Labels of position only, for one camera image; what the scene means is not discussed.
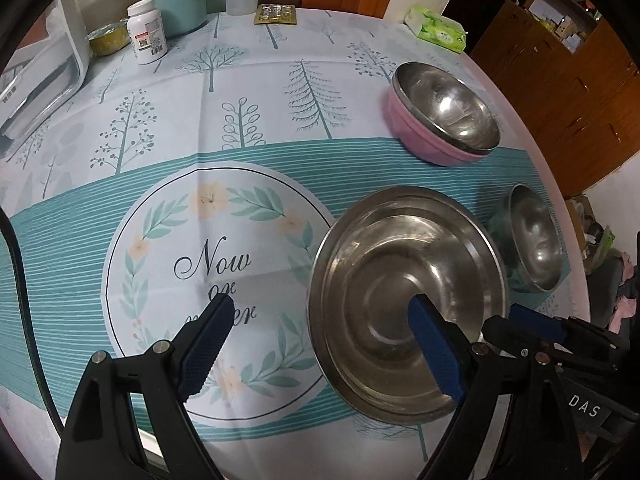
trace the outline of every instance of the floral wreath print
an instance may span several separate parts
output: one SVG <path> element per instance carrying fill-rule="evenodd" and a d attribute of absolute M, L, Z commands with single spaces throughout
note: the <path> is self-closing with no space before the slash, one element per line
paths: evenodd
<path fill-rule="evenodd" d="M 148 297 L 148 278 L 143 276 L 143 267 L 154 241 L 187 222 L 184 213 L 188 208 L 197 218 L 206 219 L 228 211 L 230 205 L 236 206 L 236 210 L 230 212 L 232 216 L 273 224 L 275 230 L 291 245 L 288 260 L 295 279 L 304 287 L 308 286 L 318 248 L 314 245 L 313 228 L 307 220 L 285 208 L 279 195 L 269 187 L 236 189 L 224 187 L 218 182 L 200 184 L 191 197 L 185 194 L 170 202 L 162 200 L 159 205 L 149 208 L 142 231 L 125 252 L 120 306 L 132 321 L 132 336 L 141 351 L 146 351 L 160 338 L 172 337 L 169 330 L 165 330 L 161 337 L 156 337 L 143 321 Z M 274 388 L 300 386 L 295 372 L 316 365 L 305 323 L 303 320 L 296 323 L 287 314 L 281 314 L 276 336 L 278 348 L 263 357 L 260 368 L 249 363 L 238 372 L 234 366 L 226 367 L 223 358 L 218 358 L 197 396 L 210 394 L 210 404 L 218 400 L 230 404 L 244 390 L 275 397 Z"/>

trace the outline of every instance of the blue gripper pad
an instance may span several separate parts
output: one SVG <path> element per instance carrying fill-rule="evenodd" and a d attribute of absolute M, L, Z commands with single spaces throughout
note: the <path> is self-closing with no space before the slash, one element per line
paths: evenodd
<path fill-rule="evenodd" d="M 517 303 L 511 305 L 509 321 L 549 343 L 562 344 L 566 337 L 566 332 L 562 328 L 562 321 L 560 319 L 545 316 L 540 312 L 536 312 Z"/>
<path fill-rule="evenodd" d="M 185 329 L 188 332 L 193 332 L 190 335 L 194 337 L 180 363 L 177 393 L 182 402 L 186 402 L 189 396 L 199 393 L 202 389 L 202 385 L 234 325 L 234 314 L 233 300 L 226 294 L 217 294 L 200 317 L 186 323 L 174 338 L 175 342 Z"/>
<path fill-rule="evenodd" d="M 436 307 L 424 294 L 411 298 L 407 316 L 409 327 L 414 333 L 415 340 L 422 350 L 440 391 L 451 396 L 454 402 L 459 404 L 466 396 L 466 385 L 463 364 L 452 343 L 468 345 L 465 335 L 456 325 L 444 321 Z M 464 342 L 450 341 L 452 336 L 457 339 L 457 335 L 447 325 L 453 325 L 453 328 L 460 332 Z"/>

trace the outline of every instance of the white bottle cap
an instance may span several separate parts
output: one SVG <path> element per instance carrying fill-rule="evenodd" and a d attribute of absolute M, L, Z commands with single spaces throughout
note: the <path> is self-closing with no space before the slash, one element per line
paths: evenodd
<path fill-rule="evenodd" d="M 156 0 L 140 0 L 139 2 L 135 2 L 127 7 L 127 14 L 132 18 L 133 16 L 144 14 L 145 12 L 149 12 L 155 8 Z"/>

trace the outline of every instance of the stainless steel bowl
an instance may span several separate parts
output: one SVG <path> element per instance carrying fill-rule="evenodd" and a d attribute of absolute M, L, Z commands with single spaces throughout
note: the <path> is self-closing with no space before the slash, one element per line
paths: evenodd
<path fill-rule="evenodd" d="M 487 317 L 505 312 L 497 248 L 455 200 L 421 187 L 384 189 L 352 206 L 324 238 L 308 300 L 316 357 L 354 409 L 390 424 L 454 409 L 409 329 L 407 306 L 420 292 L 471 341 Z"/>
<path fill-rule="evenodd" d="M 551 213 L 529 186 L 516 184 L 505 195 L 489 232 L 500 247 L 509 286 L 519 292 L 549 292 L 560 281 L 562 248 Z"/>
<path fill-rule="evenodd" d="M 402 104 L 452 146 L 487 155 L 500 142 L 489 108 L 451 74 L 426 63 L 400 65 L 391 81 Z"/>

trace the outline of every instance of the bottle label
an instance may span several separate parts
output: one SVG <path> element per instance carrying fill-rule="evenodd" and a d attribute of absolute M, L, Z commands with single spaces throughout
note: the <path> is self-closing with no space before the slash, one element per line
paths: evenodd
<path fill-rule="evenodd" d="M 160 20 L 158 18 L 149 23 L 145 23 L 145 31 L 134 37 L 136 50 L 151 49 L 152 56 L 155 56 L 158 52 L 162 52 L 164 46 L 162 46 L 162 30 L 160 27 Z"/>

